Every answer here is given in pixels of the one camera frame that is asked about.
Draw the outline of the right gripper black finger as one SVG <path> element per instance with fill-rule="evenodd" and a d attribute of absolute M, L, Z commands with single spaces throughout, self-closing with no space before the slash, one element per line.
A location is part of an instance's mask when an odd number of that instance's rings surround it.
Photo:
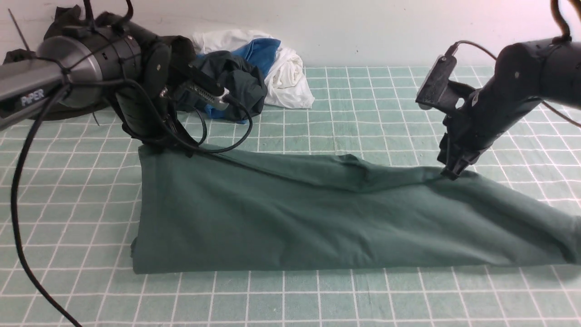
<path fill-rule="evenodd" d="M 441 175 L 454 181 L 472 164 L 471 161 L 463 159 L 448 159 L 441 171 Z"/>

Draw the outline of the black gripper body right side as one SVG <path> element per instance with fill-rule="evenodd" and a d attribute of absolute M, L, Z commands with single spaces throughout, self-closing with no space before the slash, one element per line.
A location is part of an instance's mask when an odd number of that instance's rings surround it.
<path fill-rule="evenodd" d="M 465 170 L 490 149 L 494 141 L 540 104 L 539 97 L 506 93 L 485 86 L 473 93 L 455 116 L 443 120 L 438 161 L 444 170 Z"/>

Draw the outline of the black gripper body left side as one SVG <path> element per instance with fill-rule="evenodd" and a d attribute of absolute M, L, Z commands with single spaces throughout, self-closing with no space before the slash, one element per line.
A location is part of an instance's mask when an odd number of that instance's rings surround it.
<path fill-rule="evenodd" d="M 135 87 L 117 89 L 112 107 L 120 114 L 123 130 L 133 139 L 161 152 L 170 149 L 193 155 L 195 141 L 177 118 L 176 107 L 165 95 L 150 99 Z"/>

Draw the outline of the black robot arm left side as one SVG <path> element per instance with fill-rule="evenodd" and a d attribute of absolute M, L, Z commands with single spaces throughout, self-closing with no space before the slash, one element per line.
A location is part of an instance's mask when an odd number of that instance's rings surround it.
<path fill-rule="evenodd" d="M 1 129 L 41 118 L 56 102 L 72 109 L 107 103 L 134 139 L 196 151 L 169 103 L 172 49 L 139 25 L 68 26 L 32 58 L 1 66 Z"/>

